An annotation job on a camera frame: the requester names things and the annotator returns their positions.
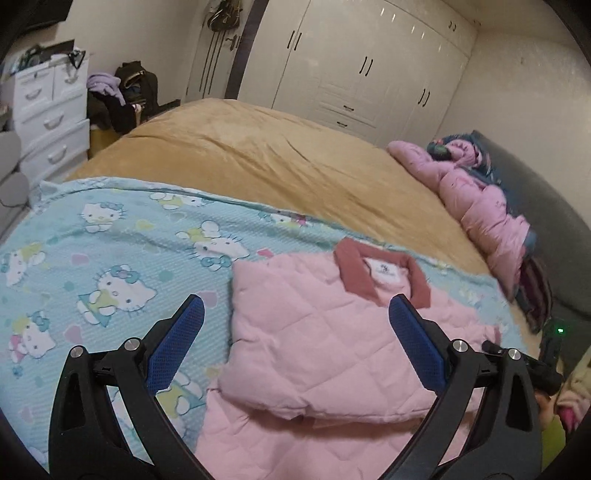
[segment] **metal screw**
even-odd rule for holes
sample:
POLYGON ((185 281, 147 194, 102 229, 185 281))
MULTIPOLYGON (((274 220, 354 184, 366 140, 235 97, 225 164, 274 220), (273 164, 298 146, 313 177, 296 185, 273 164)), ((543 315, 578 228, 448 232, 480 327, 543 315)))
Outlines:
POLYGON ((468 350, 468 344, 464 340, 456 340, 453 342, 453 349, 458 352, 465 352, 468 350))
POLYGON ((75 346, 72 350, 70 350, 70 356, 72 358, 78 358, 84 353, 84 349, 81 346, 75 346))
POLYGON ((129 340, 127 340, 125 342, 125 349, 128 352, 133 352, 134 350, 137 350, 139 347, 139 340, 137 338, 130 338, 129 340))
POLYGON ((521 353, 519 350, 516 350, 514 348, 511 348, 509 350, 509 356, 513 359, 513 360, 519 360, 521 358, 521 353))

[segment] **ceiling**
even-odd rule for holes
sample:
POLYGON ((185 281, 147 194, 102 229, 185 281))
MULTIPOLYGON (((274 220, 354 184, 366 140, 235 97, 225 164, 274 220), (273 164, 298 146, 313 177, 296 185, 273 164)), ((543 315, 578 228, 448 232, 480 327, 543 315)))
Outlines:
POLYGON ((577 48, 574 38, 543 0, 443 0, 479 30, 526 35, 577 48))

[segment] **pink object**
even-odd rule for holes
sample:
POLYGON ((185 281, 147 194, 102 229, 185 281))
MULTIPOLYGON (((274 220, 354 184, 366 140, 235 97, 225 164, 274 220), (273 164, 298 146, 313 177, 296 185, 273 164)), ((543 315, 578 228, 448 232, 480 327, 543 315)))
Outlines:
POLYGON ((216 478, 379 478, 435 399, 389 324, 393 295, 473 348, 500 337, 409 255, 351 239, 334 255, 237 261, 233 273, 234 343, 196 450, 216 478))
MULTIPOLYGON (((458 142, 461 141, 451 142, 448 148, 458 142)), ((507 213, 503 191, 456 168, 463 161, 473 161, 469 151, 464 151, 464 160, 455 164, 434 161, 424 149, 407 142, 392 142, 387 150, 413 177, 439 195, 450 215, 462 224, 470 240, 482 251, 492 274, 512 300, 530 224, 521 215, 514 218, 507 213)))

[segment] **tan bedspread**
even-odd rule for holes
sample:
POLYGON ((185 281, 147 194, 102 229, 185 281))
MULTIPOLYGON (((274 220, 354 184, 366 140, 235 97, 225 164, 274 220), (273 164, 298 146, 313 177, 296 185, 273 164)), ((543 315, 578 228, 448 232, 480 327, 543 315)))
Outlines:
MULTIPOLYGON (((286 113, 208 99, 144 124, 70 179, 114 176, 192 187, 338 222, 474 274, 486 263, 429 189, 385 151, 286 113)), ((530 353, 537 341, 527 333, 530 353)))

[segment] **white wardrobe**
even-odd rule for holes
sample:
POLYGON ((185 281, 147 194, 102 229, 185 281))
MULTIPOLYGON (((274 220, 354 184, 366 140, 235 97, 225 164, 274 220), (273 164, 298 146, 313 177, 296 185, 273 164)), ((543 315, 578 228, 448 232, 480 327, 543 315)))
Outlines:
POLYGON ((379 147, 425 146, 476 31, 439 0, 391 1, 269 0, 238 99, 379 147))

